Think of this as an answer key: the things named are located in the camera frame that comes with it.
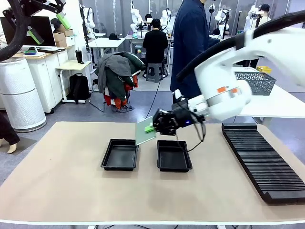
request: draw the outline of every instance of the black tray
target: black tray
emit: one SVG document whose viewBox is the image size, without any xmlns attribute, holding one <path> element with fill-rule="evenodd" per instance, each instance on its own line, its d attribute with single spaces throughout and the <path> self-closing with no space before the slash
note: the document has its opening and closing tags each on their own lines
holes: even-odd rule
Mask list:
<svg viewBox="0 0 305 229">
<path fill-rule="evenodd" d="M 305 203 L 305 183 L 257 131 L 256 124 L 223 124 L 222 131 L 266 203 Z"/>
<path fill-rule="evenodd" d="M 110 139 L 101 167 L 105 170 L 133 171 L 137 166 L 135 140 Z"/>
<path fill-rule="evenodd" d="M 158 168 L 162 172 L 188 172 L 192 163 L 184 141 L 157 141 Z"/>
</svg>

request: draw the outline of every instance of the gray basket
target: gray basket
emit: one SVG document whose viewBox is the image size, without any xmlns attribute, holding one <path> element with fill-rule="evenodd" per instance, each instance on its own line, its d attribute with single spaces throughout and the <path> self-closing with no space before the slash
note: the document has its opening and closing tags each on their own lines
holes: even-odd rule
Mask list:
<svg viewBox="0 0 305 229">
<path fill-rule="evenodd" d="M 252 89 L 253 95 L 270 95 L 276 79 L 266 73 L 235 72 L 238 80 L 246 80 Z"/>
</svg>

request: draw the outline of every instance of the white air purifier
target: white air purifier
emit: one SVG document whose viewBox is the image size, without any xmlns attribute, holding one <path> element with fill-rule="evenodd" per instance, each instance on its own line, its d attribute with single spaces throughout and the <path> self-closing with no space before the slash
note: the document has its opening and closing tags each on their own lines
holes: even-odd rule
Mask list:
<svg viewBox="0 0 305 229">
<path fill-rule="evenodd" d="M 23 57 L 0 62 L 0 96 L 16 132 L 30 132 L 46 125 L 38 93 Z"/>
</svg>

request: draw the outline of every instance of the stool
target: stool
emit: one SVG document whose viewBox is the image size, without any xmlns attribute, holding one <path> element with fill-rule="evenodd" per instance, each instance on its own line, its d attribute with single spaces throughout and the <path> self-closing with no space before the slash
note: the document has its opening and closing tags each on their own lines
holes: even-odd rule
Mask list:
<svg viewBox="0 0 305 229">
<path fill-rule="evenodd" d="M 146 72 L 146 81 L 154 81 L 155 83 L 163 80 L 162 63 L 148 63 Z"/>
<path fill-rule="evenodd" d="M 98 85 L 98 79 L 95 79 L 93 80 L 93 84 L 92 84 L 92 88 L 91 88 L 91 96 L 90 96 L 90 99 L 89 99 L 89 103 L 94 106 L 95 108 L 97 108 L 98 110 L 104 112 L 105 111 L 105 98 L 103 96 L 103 104 L 104 104 L 104 109 L 102 110 L 101 108 L 99 108 L 98 106 L 96 106 L 95 104 L 91 103 L 91 98 L 92 98 L 92 95 L 93 95 L 93 92 L 94 92 L 94 86 L 95 85 Z"/>
</svg>

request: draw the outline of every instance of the slotted rack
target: slotted rack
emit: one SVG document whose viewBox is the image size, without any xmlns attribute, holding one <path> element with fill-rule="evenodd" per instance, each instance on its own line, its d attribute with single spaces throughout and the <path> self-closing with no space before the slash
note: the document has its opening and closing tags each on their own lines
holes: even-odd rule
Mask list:
<svg viewBox="0 0 305 229">
<path fill-rule="evenodd" d="M 266 203 L 305 202 L 305 183 L 257 131 L 256 124 L 223 124 L 222 131 Z"/>
</svg>

